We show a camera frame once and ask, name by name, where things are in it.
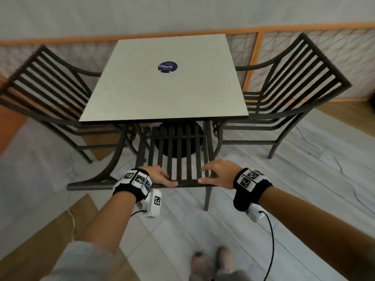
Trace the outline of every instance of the foot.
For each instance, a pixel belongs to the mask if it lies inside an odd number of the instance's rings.
[[[208,259],[203,255],[203,253],[195,253],[190,262],[190,271],[191,275],[199,275],[203,281],[211,281],[211,266]]]
[[[233,257],[232,253],[228,248],[220,247],[216,255],[216,263],[218,269],[225,269],[227,271],[233,272]]]

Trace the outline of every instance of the hand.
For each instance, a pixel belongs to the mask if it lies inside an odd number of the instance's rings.
[[[234,162],[226,160],[215,160],[203,166],[201,171],[213,170],[218,175],[217,178],[200,178],[200,184],[213,184],[225,189],[233,189],[233,181],[236,175],[242,170],[242,167]]]
[[[160,183],[166,187],[176,187],[179,184],[177,181],[168,180],[169,175],[159,165],[142,166],[139,168],[148,172],[153,183]]]

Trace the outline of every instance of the pants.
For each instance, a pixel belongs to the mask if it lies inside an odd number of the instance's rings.
[[[190,275],[189,281],[203,281],[199,275]],[[216,272],[215,281],[252,281],[243,270],[236,270],[230,272],[224,269],[219,269]]]

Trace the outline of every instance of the wristband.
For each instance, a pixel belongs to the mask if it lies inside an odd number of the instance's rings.
[[[151,185],[152,181],[146,170],[128,170],[113,186],[112,196],[120,191],[128,191],[133,193],[136,202],[139,202],[147,197]]]
[[[251,203],[258,204],[259,198],[272,183],[260,171],[244,168],[236,175],[233,186],[236,189],[233,205],[243,212],[248,210]]]

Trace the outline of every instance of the person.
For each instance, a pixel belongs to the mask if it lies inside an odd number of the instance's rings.
[[[246,188],[244,179],[251,177],[250,170],[231,161],[211,161],[203,166],[202,171],[206,170],[214,171],[217,178],[200,178],[198,182],[235,188],[241,193],[236,208],[244,209],[250,202],[259,204],[346,279],[375,280],[375,239],[372,237],[274,187],[265,179],[257,181],[251,189]],[[177,186],[177,182],[168,180],[168,175],[159,166],[128,171],[115,185],[113,196],[87,226],[79,241],[68,244],[50,275],[42,281],[105,280],[134,205],[145,198],[151,183]],[[209,281],[212,277],[208,260],[202,253],[196,253],[191,260],[190,280]],[[216,280],[251,279],[241,270],[233,271],[230,250],[220,248]]]

